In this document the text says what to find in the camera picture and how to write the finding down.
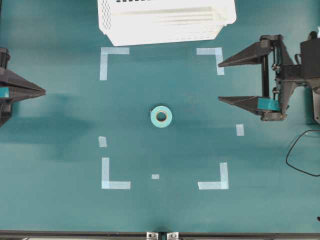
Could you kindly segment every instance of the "teal tape roll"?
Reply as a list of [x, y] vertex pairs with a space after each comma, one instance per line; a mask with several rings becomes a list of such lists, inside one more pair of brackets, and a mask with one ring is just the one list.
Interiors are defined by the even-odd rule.
[[153, 125], [155, 125], [157, 128], [162, 129], [168, 127], [171, 124], [173, 115], [168, 107], [157, 106], [151, 111], [150, 117]]

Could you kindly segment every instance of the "plastic crate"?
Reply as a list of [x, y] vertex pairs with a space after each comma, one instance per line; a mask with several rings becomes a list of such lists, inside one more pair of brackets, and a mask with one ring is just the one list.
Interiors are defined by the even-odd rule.
[[212, 40], [236, 21], [235, 0], [98, 0], [114, 46]]

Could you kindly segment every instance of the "white masking tape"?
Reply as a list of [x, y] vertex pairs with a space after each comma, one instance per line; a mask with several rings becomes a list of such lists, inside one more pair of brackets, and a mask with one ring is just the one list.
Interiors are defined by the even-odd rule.
[[100, 136], [98, 138], [99, 140], [99, 147], [100, 148], [106, 148], [108, 145], [107, 145], [107, 138], [105, 136]]
[[228, 164], [220, 163], [220, 181], [199, 181], [199, 190], [227, 190], [229, 189]]
[[151, 179], [153, 179], [153, 180], [158, 180], [158, 179], [160, 179], [160, 174], [152, 174], [152, 175], [151, 175]]
[[225, 75], [225, 68], [218, 65], [224, 61], [222, 47], [216, 48], [197, 48], [197, 55], [215, 55], [216, 71], [218, 75]]
[[130, 181], [110, 181], [110, 158], [102, 158], [102, 189], [112, 190], [129, 190], [131, 189]]
[[243, 124], [237, 124], [235, 127], [236, 127], [236, 135], [238, 137], [243, 137], [245, 135], [245, 126]]
[[129, 47], [102, 47], [101, 59], [100, 59], [100, 81], [106, 81], [108, 79], [108, 55], [129, 55]]

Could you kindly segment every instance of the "metal bracket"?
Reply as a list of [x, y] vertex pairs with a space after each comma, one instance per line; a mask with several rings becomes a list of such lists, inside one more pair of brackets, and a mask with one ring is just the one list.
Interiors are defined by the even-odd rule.
[[179, 239], [179, 232], [168, 232], [166, 234], [166, 240], [178, 240]]
[[146, 232], [146, 240], [158, 240], [159, 233], [157, 232], [151, 232], [147, 231]]
[[320, 124], [320, 95], [312, 91], [313, 98], [313, 117], [314, 120]]

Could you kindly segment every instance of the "tape roll hole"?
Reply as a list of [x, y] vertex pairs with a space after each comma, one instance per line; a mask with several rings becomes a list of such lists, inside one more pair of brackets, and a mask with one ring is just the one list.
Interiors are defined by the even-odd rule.
[[167, 120], [167, 118], [168, 118], [168, 115], [165, 111], [158, 111], [156, 113], [156, 119], [161, 123]]

